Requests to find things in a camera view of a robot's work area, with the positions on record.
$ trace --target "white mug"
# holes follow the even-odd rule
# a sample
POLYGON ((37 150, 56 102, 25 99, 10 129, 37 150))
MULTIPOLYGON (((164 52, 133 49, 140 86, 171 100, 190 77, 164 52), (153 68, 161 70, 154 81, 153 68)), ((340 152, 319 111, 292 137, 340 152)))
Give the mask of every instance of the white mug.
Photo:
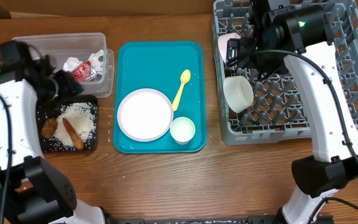
POLYGON ((236 113, 252 105, 254 92, 246 77, 227 77, 223 81, 223 93, 229 107, 236 113))

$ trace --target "red wrapper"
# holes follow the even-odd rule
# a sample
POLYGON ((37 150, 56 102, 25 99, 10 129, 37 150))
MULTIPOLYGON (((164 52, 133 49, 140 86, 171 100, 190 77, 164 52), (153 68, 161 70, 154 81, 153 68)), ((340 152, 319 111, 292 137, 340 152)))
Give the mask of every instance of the red wrapper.
POLYGON ((75 80, 84 82, 93 78, 96 75, 96 72, 92 69, 91 62, 86 61, 76 67, 71 74, 74 75, 75 80))

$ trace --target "gray dish rack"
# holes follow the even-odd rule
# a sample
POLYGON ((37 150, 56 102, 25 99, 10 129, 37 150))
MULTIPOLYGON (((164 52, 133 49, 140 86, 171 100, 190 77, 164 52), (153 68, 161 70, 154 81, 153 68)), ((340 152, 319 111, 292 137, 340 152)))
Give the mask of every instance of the gray dish rack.
MULTIPOLYGON (((335 35, 337 71, 349 110, 358 130, 358 10, 354 0, 291 0, 299 9, 321 5, 328 13, 335 35)), ((212 40, 218 79, 218 107, 222 140, 228 145, 275 143, 311 137, 299 92, 291 75, 273 74, 264 82, 256 70, 224 69, 218 37, 230 32, 252 35, 249 1, 217 0, 212 19, 212 40), (226 77, 245 76, 254 89, 254 102, 241 113, 230 110, 223 95, 226 77)))

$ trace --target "blue tray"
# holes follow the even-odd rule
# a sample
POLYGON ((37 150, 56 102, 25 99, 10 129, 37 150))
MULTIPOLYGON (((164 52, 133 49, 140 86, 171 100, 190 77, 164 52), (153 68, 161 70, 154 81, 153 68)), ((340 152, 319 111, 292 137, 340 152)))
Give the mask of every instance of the blue tray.
POLYGON ((197 152, 206 144, 206 112, 204 64, 201 47, 192 41, 130 42, 118 53, 114 146, 123 153, 197 152), (117 123, 118 106, 126 95, 141 88, 161 91, 172 102, 180 86, 180 75, 191 72, 179 108, 173 119, 184 116, 196 126, 194 138, 185 145, 177 144, 169 131, 151 142, 128 138, 117 123))

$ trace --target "spoon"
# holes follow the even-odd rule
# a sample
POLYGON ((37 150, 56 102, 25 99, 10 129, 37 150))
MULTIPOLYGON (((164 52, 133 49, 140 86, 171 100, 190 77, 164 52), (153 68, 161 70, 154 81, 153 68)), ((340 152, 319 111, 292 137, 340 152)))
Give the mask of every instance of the spoon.
POLYGON ((181 93, 183 92, 183 87, 185 87, 185 84, 190 81, 190 77, 191 77, 191 73, 190 73, 190 70, 188 70, 188 69, 186 69, 180 76, 181 84, 180 84, 178 93, 175 96, 175 99, 173 100, 173 103, 172 103, 172 107, 173 107, 174 111, 178 110, 181 93))

